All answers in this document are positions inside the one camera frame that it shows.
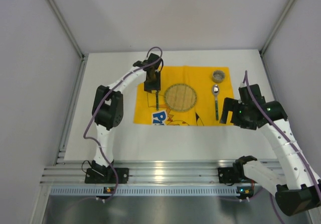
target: metal base plate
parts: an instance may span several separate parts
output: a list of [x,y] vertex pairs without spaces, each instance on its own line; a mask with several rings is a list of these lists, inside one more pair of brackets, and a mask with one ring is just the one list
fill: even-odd
[[[118,175],[118,184],[126,184],[129,177],[128,168],[115,168]],[[116,184],[116,176],[114,173],[111,174],[109,178],[99,174],[91,168],[87,169],[87,174],[85,178],[86,184]]]
[[240,183],[238,178],[236,178],[233,167],[219,167],[217,168],[219,175],[219,181],[222,184],[233,185],[235,183]]

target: white wall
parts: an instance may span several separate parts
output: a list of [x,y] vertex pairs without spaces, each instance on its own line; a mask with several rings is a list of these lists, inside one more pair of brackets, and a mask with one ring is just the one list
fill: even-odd
[[56,0],[83,51],[259,49],[287,0]]
[[321,0],[298,0],[266,53],[276,93],[321,175]]
[[28,223],[79,58],[45,0],[0,0],[0,222]]

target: metal frame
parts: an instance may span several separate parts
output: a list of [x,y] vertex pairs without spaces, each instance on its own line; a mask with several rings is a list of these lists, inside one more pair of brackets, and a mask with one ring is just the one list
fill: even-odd
[[[74,84],[74,90],[69,101],[69,108],[65,117],[64,127],[59,142],[59,150],[57,151],[56,161],[53,166],[48,166],[44,170],[44,174],[40,182],[40,190],[38,193],[37,202],[33,211],[32,219],[30,223],[42,223],[45,209],[47,206],[48,197],[51,193],[52,188],[93,188],[93,185],[84,184],[85,175],[81,170],[82,162],[79,161],[65,161],[65,144],[69,136],[71,121],[74,115],[75,105],[78,99],[84,70],[86,67],[88,56],[85,57],[82,50],[80,49],[76,39],[74,38],[68,24],[64,17],[60,13],[54,0],[46,0],[49,7],[56,16],[59,24],[64,29],[64,32],[70,42],[72,43],[75,51],[81,58],[79,65],[77,78]],[[281,15],[278,17],[272,31],[262,49],[260,55],[262,62],[269,80],[270,87],[273,92],[273,96],[277,99],[275,87],[270,81],[270,74],[268,66],[265,62],[264,54],[271,44],[272,40],[278,33],[278,30],[282,26],[282,23],[286,19],[286,16],[292,9],[293,5],[297,0],[289,0],[284,7]],[[280,164],[276,160],[261,160],[263,164],[276,171],[278,174],[283,174]],[[204,187],[217,187],[222,188],[218,182],[218,167],[231,166],[234,160],[219,160],[219,161],[201,161],[201,162],[175,162],[175,161],[142,161],[142,162],[116,162],[115,166],[126,166],[130,168],[132,173],[129,177],[128,184],[120,185],[126,188],[159,188],[164,186],[173,187],[184,187],[193,186],[195,189],[202,189]],[[94,185],[95,188],[101,188],[103,185]],[[319,209],[313,209],[309,211],[313,223],[321,223],[321,212]]]
[[294,6],[294,4],[296,3],[296,1],[297,0],[288,0],[288,2],[286,3],[281,15],[278,17],[278,19],[277,19],[272,31],[270,32],[270,34],[267,37],[262,49],[260,50],[261,56],[263,56],[265,54],[267,48],[270,46],[272,40],[274,39],[274,37],[278,33],[278,30],[281,28],[283,22],[285,21],[287,15],[291,11],[291,9]]
[[48,3],[49,7],[51,8],[51,10],[53,11],[55,17],[57,18],[59,24],[61,25],[61,27],[63,28],[66,36],[68,37],[68,39],[70,40],[71,44],[73,45],[75,51],[77,52],[78,56],[80,57],[80,59],[82,60],[84,58],[84,54],[81,51],[74,35],[72,34],[70,28],[68,27],[68,24],[65,20],[65,18],[63,17],[63,15],[60,13],[59,8],[57,7],[57,4],[54,0],[46,0],[46,2]]

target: small cup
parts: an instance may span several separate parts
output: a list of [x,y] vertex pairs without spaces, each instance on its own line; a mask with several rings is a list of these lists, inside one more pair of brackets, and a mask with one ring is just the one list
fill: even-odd
[[221,83],[223,82],[224,78],[225,78],[225,73],[223,71],[216,70],[213,72],[213,75],[212,75],[213,82]]

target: cable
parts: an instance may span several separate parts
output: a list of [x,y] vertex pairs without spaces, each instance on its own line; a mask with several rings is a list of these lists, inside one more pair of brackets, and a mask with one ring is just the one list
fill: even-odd
[[230,183],[230,184],[226,184],[226,183],[223,183],[224,185],[227,185],[227,186],[232,186],[234,185],[235,183]]
[[246,87],[247,90],[251,96],[251,99],[253,100],[254,104],[256,105],[256,107],[259,109],[259,111],[263,114],[263,116],[266,118],[266,120],[268,120],[268,122],[285,138],[285,140],[290,143],[290,146],[294,149],[294,151],[297,153],[297,155],[299,156],[299,158],[301,159],[303,165],[305,166],[306,170],[309,173],[309,176],[313,182],[313,185],[315,187],[315,190],[317,192],[317,195],[321,201],[321,191],[319,189],[319,186],[317,185],[317,182],[314,178],[314,175],[311,171],[311,168],[309,166],[309,164],[307,163],[307,161],[305,160],[304,156],[302,153],[299,152],[299,149],[294,145],[294,143],[292,143],[292,141],[290,140],[290,138],[269,118],[269,116],[264,112],[264,110],[261,108],[260,104],[256,101],[251,88],[250,88],[250,84],[249,84],[249,80],[247,77],[247,71],[245,71],[245,76],[244,76],[245,82],[246,82]]
[[252,187],[252,190],[254,190],[254,187],[255,187],[255,181],[254,180],[251,180],[251,187]]
[[164,67],[164,61],[162,60],[162,67],[160,68],[160,72],[162,71],[163,67]]
[[87,173],[86,173],[86,171],[84,171],[83,166],[84,166],[84,164],[85,164],[85,162],[86,162],[86,161],[88,162],[88,164],[89,164],[90,168],[92,168],[92,166],[91,166],[91,164],[90,164],[89,160],[84,160],[84,162],[82,162],[82,164],[81,164],[81,170],[82,170],[82,172],[84,172],[85,174],[87,174]]
[[109,162],[109,160],[108,160],[107,157],[105,156],[104,152],[102,151],[101,144],[99,143],[99,141],[98,141],[96,138],[94,138],[94,137],[89,137],[89,136],[87,136],[87,133],[88,133],[88,131],[89,131],[90,126],[91,126],[92,123],[94,122],[95,117],[96,117],[96,115],[98,114],[98,111],[100,110],[101,106],[105,103],[105,100],[108,98],[108,96],[109,96],[117,87],[119,87],[119,86],[121,85],[121,83],[125,81],[126,78],[128,78],[129,76],[131,76],[134,72],[137,72],[137,71],[142,70],[142,69],[144,69],[144,68],[150,67],[150,66],[156,64],[156,63],[162,58],[163,51],[162,51],[162,49],[161,49],[160,47],[152,47],[152,48],[150,48],[149,51],[147,52],[146,57],[149,56],[149,53],[150,53],[153,49],[159,49],[159,51],[160,51],[160,56],[159,56],[159,58],[158,58],[156,61],[154,61],[154,62],[152,62],[152,63],[150,63],[150,64],[147,64],[146,66],[137,68],[137,69],[135,69],[134,71],[127,73],[127,74],[123,77],[122,80],[120,80],[113,88],[111,88],[110,91],[108,91],[108,93],[103,97],[103,99],[100,101],[99,105],[97,106],[97,108],[96,108],[94,114],[92,115],[92,117],[91,117],[91,119],[90,119],[90,121],[89,121],[89,124],[88,124],[88,126],[87,126],[87,128],[86,128],[86,130],[85,130],[85,132],[84,132],[84,135],[83,135],[83,138],[84,138],[84,139],[86,139],[86,140],[93,140],[93,141],[96,142],[96,144],[100,147],[100,148],[99,148],[99,151],[100,151],[102,157],[104,158],[104,160],[107,162],[107,164],[110,166],[110,168],[112,169],[112,171],[113,171],[114,174],[115,174],[115,177],[116,177],[115,189],[114,189],[114,191],[112,192],[112,194],[106,199],[106,201],[111,200],[111,199],[113,198],[114,194],[116,193],[116,190],[117,190],[117,187],[118,187],[118,183],[119,183],[118,174],[117,174],[115,168],[113,167],[113,165]]
[[280,223],[285,224],[285,222],[282,220],[279,212],[277,211],[277,209],[276,209],[276,207],[275,207],[275,205],[274,205],[273,196],[272,196],[271,193],[270,193],[270,200],[271,200],[272,208],[273,208],[273,210],[274,210],[277,218],[279,219]]

